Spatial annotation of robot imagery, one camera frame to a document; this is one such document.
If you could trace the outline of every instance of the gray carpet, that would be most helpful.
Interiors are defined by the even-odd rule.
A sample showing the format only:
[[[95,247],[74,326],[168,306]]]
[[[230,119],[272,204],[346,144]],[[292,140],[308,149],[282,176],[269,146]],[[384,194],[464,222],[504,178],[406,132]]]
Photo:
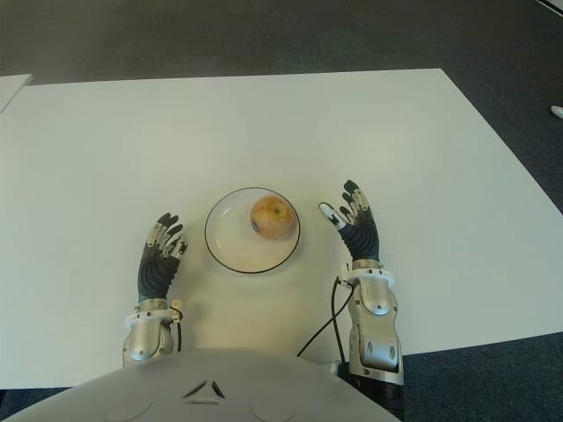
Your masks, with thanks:
[[[0,0],[35,84],[443,68],[563,210],[563,18],[533,0]],[[563,335],[406,357],[407,420],[563,420]],[[51,391],[8,391],[0,418]]]

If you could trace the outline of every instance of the tabletop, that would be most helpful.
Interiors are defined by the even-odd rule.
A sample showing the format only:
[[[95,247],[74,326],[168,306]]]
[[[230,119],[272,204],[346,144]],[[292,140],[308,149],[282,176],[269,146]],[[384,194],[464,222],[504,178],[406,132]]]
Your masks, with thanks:
[[[563,330],[561,213],[439,69],[27,86],[0,135],[2,389],[121,366],[143,241],[166,211],[189,239],[169,293],[185,346],[296,353],[349,259],[317,209],[348,178],[374,209],[404,354]],[[267,273],[222,267],[204,240],[210,209],[246,186],[301,221]],[[303,356],[336,360],[333,333]]]
[[[10,104],[22,86],[31,82],[31,75],[0,76],[0,113]]]

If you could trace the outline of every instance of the robot finger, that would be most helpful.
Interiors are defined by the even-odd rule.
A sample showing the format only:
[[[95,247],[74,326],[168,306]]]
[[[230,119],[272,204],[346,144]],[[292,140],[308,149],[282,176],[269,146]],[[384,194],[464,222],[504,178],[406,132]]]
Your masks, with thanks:
[[[326,202],[318,204],[318,210],[325,216],[326,220],[331,222],[337,230],[342,230],[347,225],[345,218],[340,215],[331,205]]]
[[[181,224],[172,227],[171,229],[169,229],[167,232],[163,232],[162,236],[157,240],[157,246],[160,249],[161,252],[165,251],[165,247],[168,244],[168,241],[177,233],[179,233],[182,229],[184,228],[184,226],[182,226]]]
[[[174,249],[174,246],[176,246],[176,243],[178,242],[180,235],[181,235],[181,233],[174,233],[172,236],[170,236],[168,238],[166,243],[163,243],[160,246],[160,249],[162,250],[163,257],[166,258],[168,255],[170,255],[170,252],[172,252],[172,249]]]
[[[355,224],[355,218],[348,208],[340,207],[340,212],[344,214],[350,224]]]
[[[346,192],[352,194],[354,193],[357,189],[360,189],[360,187],[354,183],[352,180],[348,180],[345,184],[344,184],[344,189],[346,190]]]
[[[369,209],[368,199],[361,189],[356,189],[354,193],[352,193],[352,198],[354,199],[354,202],[359,205],[362,211],[367,211]]]
[[[164,214],[163,216],[161,216],[161,217],[158,219],[157,222],[160,223],[160,224],[163,224],[163,225],[170,225],[170,224],[168,224],[168,222],[169,222],[170,219],[171,219],[170,213],[166,213],[166,214]]]
[[[350,209],[352,210],[352,216],[354,218],[356,218],[356,216],[358,215],[358,203],[355,201],[354,197],[347,194],[346,192],[344,192],[342,194],[342,198],[344,198],[344,200],[348,203],[348,205],[350,206]]]
[[[148,247],[151,248],[155,245],[155,242],[157,241],[158,234],[160,233],[161,229],[162,229],[162,224],[160,222],[157,222],[154,226],[152,226],[146,240],[146,244]]]
[[[176,259],[180,259],[182,254],[186,251],[187,248],[187,240],[186,237],[181,234],[179,235],[178,239],[175,242],[172,251],[170,252],[170,256]]]

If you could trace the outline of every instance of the black wire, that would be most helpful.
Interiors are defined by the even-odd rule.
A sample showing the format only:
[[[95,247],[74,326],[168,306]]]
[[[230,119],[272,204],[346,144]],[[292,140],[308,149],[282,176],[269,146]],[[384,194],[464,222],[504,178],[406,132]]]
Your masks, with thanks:
[[[334,296],[336,295],[336,287],[338,286],[338,277],[334,280],[333,293],[331,294],[331,316],[334,325],[334,335],[336,336],[336,343],[338,344],[338,352],[340,353],[340,362],[344,364],[346,358],[344,357],[344,350],[342,349],[342,342],[340,341],[340,333],[338,332],[338,323],[336,322],[336,314],[334,313]]]
[[[303,354],[303,352],[305,351],[305,349],[306,349],[307,347],[309,347],[309,345],[313,342],[313,340],[314,340],[315,338],[317,338],[317,336],[318,336],[321,332],[323,332],[323,330],[328,326],[328,324],[330,324],[330,323],[334,320],[334,318],[336,318],[338,315],[340,315],[340,313],[344,310],[344,308],[346,308],[347,303],[350,302],[350,298],[352,297],[352,294],[354,293],[354,289],[355,289],[355,286],[352,287],[352,291],[350,292],[350,295],[349,295],[348,298],[344,301],[344,303],[342,304],[342,306],[340,307],[340,309],[338,309],[338,312],[336,312],[336,313],[334,314],[334,316],[331,317],[331,319],[329,319],[328,321],[326,321],[326,323],[325,323],[322,327],[320,327],[320,328],[317,330],[317,332],[315,332],[315,334],[313,334],[313,336],[312,336],[311,338],[309,338],[309,340],[307,341],[307,343],[305,343],[305,346],[303,346],[303,347],[301,348],[301,350],[299,351],[299,353],[297,354],[297,357],[301,356],[301,355]]]
[[[171,306],[170,309],[175,310],[176,312],[178,312],[179,321],[181,321],[182,319],[184,319],[184,315],[182,315],[182,311],[181,311],[181,310],[176,309],[176,308],[174,308],[173,306]],[[178,352],[182,350],[182,327],[181,327],[179,321],[176,323],[176,325],[178,326]]]
[[[178,351],[182,350],[182,325],[178,322]]]

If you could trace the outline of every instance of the robotic arm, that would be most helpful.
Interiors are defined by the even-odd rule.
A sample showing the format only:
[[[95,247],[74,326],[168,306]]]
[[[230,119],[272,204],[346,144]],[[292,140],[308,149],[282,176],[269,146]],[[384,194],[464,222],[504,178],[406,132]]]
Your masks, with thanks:
[[[174,226],[177,221],[176,215],[163,215],[150,229],[145,242],[137,280],[139,303],[135,313],[126,319],[130,333],[123,346],[123,366],[174,349],[170,325],[179,324],[181,314],[169,307],[166,295],[187,248],[186,239],[180,234],[182,225]]]
[[[368,200],[351,180],[344,189],[342,198],[350,209],[341,207],[339,213],[325,202],[318,206],[352,256],[352,269],[347,268],[339,277],[340,284],[355,287],[348,302],[352,329],[344,376],[358,390],[400,415],[404,373],[395,330],[398,304],[391,291],[394,279],[379,262],[379,237]]]

